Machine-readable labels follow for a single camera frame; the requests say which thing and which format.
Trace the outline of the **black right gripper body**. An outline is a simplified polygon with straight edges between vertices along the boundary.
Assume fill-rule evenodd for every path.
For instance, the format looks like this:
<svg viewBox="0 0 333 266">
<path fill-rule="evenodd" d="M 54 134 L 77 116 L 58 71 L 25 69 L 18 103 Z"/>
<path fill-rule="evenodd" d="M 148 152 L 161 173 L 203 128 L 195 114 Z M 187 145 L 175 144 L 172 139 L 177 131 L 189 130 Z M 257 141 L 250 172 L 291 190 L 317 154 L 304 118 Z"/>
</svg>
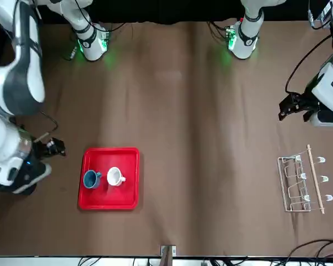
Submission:
<svg viewBox="0 0 333 266">
<path fill-rule="evenodd" d="M 37 141 L 33 143 L 33 153 L 37 160 L 42 161 L 51 157 L 51 151 L 46 143 Z"/>
</svg>

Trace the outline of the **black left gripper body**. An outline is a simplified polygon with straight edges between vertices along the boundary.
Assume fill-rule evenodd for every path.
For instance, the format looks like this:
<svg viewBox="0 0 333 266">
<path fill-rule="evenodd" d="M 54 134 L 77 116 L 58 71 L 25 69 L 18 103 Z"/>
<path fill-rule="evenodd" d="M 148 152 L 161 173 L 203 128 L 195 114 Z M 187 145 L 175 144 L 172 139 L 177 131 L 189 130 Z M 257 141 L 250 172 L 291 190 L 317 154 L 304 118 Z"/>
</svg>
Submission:
<svg viewBox="0 0 333 266">
<path fill-rule="evenodd" d="M 300 110 L 317 110 L 319 107 L 319 101 L 312 93 L 312 89 L 306 88 L 300 95 L 298 106 Z"/>
</svg>

